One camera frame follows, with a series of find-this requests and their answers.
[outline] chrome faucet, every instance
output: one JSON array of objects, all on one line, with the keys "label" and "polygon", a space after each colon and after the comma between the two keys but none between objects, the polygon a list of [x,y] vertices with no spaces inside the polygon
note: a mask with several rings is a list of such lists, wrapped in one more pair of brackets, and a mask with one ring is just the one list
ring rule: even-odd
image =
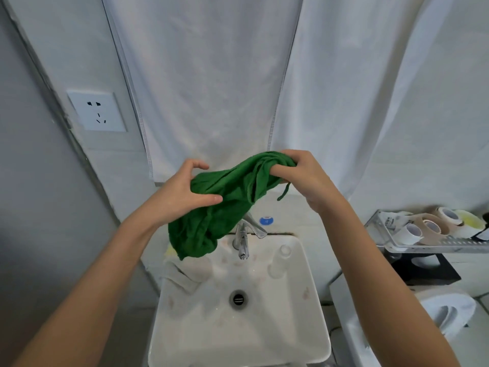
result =
[{"label": "chrome faucet", "polygon": [[251,228],[258,238],[262,239],[266,236],[266,230],[253,219],[253,216],[251,216],[249,212],[247,212],[236,226],[236,236],[233,240],[233,247],[238,250],[238,256],[241,260],[249,258],[248,227]]}]

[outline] wire shelf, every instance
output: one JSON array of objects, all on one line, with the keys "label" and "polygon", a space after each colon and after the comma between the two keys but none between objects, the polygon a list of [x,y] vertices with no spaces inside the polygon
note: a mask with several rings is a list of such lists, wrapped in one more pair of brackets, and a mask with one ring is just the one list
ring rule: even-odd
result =
[{"label": "wire shelf", "polygon": [[377,247],[383,247],[390,253],[489,253],[489,242],[452,236],[442,239],[436,246],[426,246],[420,243],[412,246],[400,245],[392,238],[393,230],[387,228],[382,222],[379,216],[381,212],[383,211],[377,210],[365,224],[365,228]]}]

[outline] finger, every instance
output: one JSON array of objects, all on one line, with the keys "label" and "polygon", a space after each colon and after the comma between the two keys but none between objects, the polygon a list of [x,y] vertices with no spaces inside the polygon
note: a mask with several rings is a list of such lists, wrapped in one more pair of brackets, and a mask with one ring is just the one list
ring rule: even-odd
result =
[{"label": "finger", "polygon": [[214,204],[218,204],[223,201],[223,197],[220,196],[219,194],[194,193],[194,197],[196,200],[196,208],[204,207],[204,206],[212,206]]},{"label": "finger", "polygon": [[301,151],[298,149],[283,149],[280,151],[280,153],[288,155],[291,159],[294,160],[295,163],[299,162],[305,152],[307,151]]},{"label": "finger", "polygon": [[277,176],[279,178],[291,181],[293,179],[293,173],[295,167],[289,167],[284,165],[273,165],[270,168],[270,175]]},{"label": "finger", "polygon": [[179,171],[184,172],[184,173],[192,173],[192,170],[195,168],[207,170],[209,168],[209,165],[202,160],[186,159],[183,162],[182,166],[180,167]]}]

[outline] sink basin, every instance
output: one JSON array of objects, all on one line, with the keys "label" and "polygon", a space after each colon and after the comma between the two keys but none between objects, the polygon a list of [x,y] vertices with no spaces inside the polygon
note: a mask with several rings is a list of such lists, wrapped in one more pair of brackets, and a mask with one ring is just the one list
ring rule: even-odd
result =
[{"label": "sink basin", "polygon": [[[270,366],[329,357],[326,323],[300,241],[248,234],[250,257],[240,260],[233,238],[222,238],[208,254],[212,276],[192,295],[162,280],[150,367]],[[273,279],[267,267],[282,245],[291,248],[289,268]],[[236,290],[246,298],[241,309],[231,306]]]}]

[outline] forearm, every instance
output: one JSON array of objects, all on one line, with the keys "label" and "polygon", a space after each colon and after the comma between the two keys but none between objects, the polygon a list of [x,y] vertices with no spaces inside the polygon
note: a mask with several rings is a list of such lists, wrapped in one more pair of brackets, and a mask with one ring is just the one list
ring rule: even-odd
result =
[{"label": "forearm", "polygon": [[126,219],[15,367],[97,365],[119,300],[155,230],[141,214]]},{"label": "forearm", "polygon": [[382,366],[458,366],[446,339],[382,256],[350,204],[341,196],[329,199],[321,219]]}]

